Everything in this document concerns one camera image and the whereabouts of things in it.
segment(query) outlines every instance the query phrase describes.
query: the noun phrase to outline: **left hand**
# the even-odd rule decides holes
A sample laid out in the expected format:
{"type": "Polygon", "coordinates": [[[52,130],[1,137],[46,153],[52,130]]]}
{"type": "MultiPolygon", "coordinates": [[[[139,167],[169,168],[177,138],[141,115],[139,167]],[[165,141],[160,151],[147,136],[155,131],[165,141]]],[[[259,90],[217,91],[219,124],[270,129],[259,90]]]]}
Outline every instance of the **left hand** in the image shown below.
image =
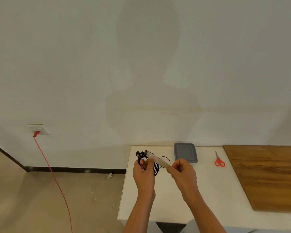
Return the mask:
{"type": "Polygon", "coordinates": [[[132,171],[136,186],[138,188],[138,196],[142,196],[142,198],[150,197],[154,200],[154,159],[153,157],[149,157],[146,161],[141,159],[140,164],[145,168],[145,170],[140,167],[138,160],[136,160],[132,171]]]}

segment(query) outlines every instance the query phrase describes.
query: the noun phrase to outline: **red extension cord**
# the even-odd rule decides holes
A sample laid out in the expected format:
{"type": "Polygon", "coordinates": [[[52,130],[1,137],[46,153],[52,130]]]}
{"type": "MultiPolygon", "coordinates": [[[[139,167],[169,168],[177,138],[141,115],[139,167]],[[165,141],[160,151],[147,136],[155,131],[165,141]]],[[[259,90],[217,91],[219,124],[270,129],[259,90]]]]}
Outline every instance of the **red extension cord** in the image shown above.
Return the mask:
{"type": "Polygon", "coordinates": [[[34,135],[33,135],[33,137],[34,137],[34,141],[36,142],[36,144],[37,144],[37,146],[38,146],[38,148],[39,148],[41,154],[43,155],[43,158],[44,158],[45,161],[47,162],[47,165],[48,165],[49,168],[50,168],[50,172],[51,172],[51,174],[53,175],[54,180],[56,181],[56,184],[58,185],[58,188],[59,188],[59,190],[60,190],[60,192],[61,192],[61,194],[62,194],[62,196],[63,196],[63,198],[64,198],[64,200],[65,200],[65,203],[66,203],[66,206],[67,206],[67,209],[68,209],[68,213],[69,213],[71,233],[73,233],[73,231],[72,231],[71,215],[70,215],[70,210],[69,210],[69,207],[68,207],[68,204],[67,204],[66,198],[65,198],[65,196],[64,196],[64,194],[63,194],[63,192],[62,192],[62,190],[61,190],[61,187],[59,186],[59,184],[58,184],[58,182],[57,182],[57,180],[56,180],[55,174],[54,174],[54,172],[52,171],[52,169],[51,169],[51,167],[50,167],[50,165],[49,165],[49,163],[48,163],[48,161],[47,161],[47,158],[44,156],[44,154],[43,154],[43,152],[42,152],[42,150],[41,150],[41,148],[40,148],[40,146],[39,146],[39,144],[38,144],[38,142],[37,142],[37,140],[36,140],[36,137],[37,137],[37,135],[38,135],[39,133],[40,133],[40,131],[35,131],[35,132],[34,132],[34,135]]]}

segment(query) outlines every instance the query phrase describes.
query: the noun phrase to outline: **scissors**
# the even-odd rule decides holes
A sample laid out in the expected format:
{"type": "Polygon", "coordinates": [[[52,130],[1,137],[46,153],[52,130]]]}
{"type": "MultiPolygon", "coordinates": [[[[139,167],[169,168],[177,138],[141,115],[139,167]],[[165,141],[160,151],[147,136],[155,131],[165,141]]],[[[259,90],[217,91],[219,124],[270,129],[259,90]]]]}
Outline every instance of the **scissors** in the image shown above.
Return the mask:
{"type": "Polygon", "coordinates": [[[217,154],[217,151],[216,151],[216,157],[217,157],[217,159],[216,159],[216,161],[214,162],[214,164],[216,165],[216,166],[221,166],[221,167],[225,167],[225,163],[219,158],[219,156],[218,156],[218,154],[217,154]]]}

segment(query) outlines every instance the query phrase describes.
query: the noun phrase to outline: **wooden board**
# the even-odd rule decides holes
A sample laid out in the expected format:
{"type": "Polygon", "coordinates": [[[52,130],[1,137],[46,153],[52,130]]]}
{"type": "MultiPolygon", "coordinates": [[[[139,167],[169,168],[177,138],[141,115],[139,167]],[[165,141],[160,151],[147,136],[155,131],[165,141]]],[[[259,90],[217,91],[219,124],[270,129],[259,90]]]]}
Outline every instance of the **wooden board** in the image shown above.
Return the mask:
{"type": "Polygon", "coordinates": [[[256,211],[291,212],[291,146],[223,146],[256,211]]]}

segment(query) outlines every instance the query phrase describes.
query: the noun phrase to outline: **gray plastic container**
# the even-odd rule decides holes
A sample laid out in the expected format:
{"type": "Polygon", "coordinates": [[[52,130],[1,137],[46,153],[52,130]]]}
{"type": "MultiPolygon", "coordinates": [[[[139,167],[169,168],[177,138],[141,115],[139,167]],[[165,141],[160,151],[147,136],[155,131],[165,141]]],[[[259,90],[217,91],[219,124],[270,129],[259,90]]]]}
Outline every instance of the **gray plastic container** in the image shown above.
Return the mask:
{"type": "Polygon", "coordinates": [[[195,145],[192,143],[177,142],[173,145],[175,160],[183,158],[189,163],[197,163],[195,145]]]}

